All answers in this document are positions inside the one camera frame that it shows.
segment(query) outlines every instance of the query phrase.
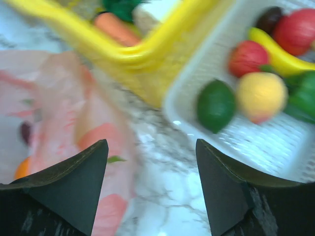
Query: yellow banana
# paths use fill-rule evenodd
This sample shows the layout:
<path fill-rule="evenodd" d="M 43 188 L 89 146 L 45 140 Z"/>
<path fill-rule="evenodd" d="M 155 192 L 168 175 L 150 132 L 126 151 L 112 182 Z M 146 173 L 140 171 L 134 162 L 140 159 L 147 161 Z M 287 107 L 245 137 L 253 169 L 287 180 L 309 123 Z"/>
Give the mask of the yellow banana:
<path fill-rule="evenodd" d="M 296 58 L 282 49 L 266 32 L 252 27 L 249 39 L 259 43 L 269 53 L 271 65 L 282 76 L 299 74 L 305 70 L 315 70 L 315 63 Z"/>

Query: green pepper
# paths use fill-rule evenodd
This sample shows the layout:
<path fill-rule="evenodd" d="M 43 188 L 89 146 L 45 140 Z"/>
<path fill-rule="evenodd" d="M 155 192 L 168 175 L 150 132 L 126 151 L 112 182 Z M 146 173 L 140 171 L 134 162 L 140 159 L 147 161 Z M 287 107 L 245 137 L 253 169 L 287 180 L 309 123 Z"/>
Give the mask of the green pepper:
<path fill-rule="evenodd" d="M 283 79 L 289 98 L 284 112 L 298 120 L 315 124 L 315 71 Z"/>

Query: green vegetable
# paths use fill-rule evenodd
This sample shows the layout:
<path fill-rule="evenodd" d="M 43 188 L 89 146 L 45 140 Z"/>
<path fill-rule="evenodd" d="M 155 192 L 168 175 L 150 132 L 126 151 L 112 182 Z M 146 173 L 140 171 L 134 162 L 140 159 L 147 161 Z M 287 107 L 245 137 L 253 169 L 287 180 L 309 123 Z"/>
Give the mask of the green vegetable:
<path fill-rule="evenodd" d="M 102 0 L 105 9 L 123 21 L 133 22 L 132 11 L 142 0 Z"/>
<path fill-rule="evenodd" d="M 284 112 L 298 120 L 315 124 L 315 71 L 284 79 L 289 99 Z"/>
<path fill-rule="evenodd" d="M 213 80 L 199 94 L 197 118 L 205 128 L 215 134 L 230 123 L 235 111 L 234 93 L 220 80 Z"/>

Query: white food item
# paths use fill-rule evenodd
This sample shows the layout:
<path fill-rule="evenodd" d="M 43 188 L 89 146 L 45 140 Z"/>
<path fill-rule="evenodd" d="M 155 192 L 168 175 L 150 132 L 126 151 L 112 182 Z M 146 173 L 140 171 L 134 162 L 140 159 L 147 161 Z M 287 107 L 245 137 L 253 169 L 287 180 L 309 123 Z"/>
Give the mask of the white food item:
<path fill-rule="evenodd" d="M 133 20 L 143 35 L 164 23 L 181 0 L 144 0 L 133 11 Z"/>

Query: marble surface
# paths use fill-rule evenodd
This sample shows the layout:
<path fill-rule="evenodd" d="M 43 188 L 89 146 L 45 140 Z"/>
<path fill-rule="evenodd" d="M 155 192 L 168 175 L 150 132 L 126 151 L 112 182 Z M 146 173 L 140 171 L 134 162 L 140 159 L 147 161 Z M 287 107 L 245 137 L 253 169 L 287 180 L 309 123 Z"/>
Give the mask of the marble surface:
<path fill-rule="evenodd" d="M 71 50 L 48 28 L 19 16 L 3 2 L 0 12 L 0 49 Z M 106 92 L 125 112 L 137 137 L 137 197 L 117 236 L 211 235 L 194 150 L 186 136 L 160 111 L 93 70 L 104 77 Z"/>

